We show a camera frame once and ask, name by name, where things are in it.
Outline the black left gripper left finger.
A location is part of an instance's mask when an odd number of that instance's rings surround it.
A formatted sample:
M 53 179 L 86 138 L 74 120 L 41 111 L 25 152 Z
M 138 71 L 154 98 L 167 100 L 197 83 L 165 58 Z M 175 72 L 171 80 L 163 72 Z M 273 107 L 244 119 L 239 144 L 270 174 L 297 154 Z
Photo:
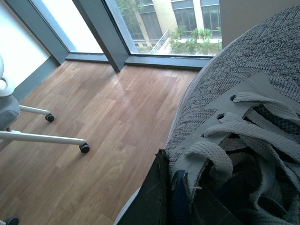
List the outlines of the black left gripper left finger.
M 169 198 L 168 160 L 160 149 L 141 187 L 130 197 L 116 225 L 166 225 Z

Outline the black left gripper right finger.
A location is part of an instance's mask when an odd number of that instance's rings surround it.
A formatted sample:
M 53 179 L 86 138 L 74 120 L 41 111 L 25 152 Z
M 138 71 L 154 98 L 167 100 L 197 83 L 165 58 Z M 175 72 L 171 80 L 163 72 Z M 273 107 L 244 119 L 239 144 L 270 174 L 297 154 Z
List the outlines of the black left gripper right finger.
M 183 173 L 182 223 L 184 225 L 233 225 L 234 216 L 208 190 L 206 186 L 195 189 L 191 199 L 188 189 L 188 173 Z

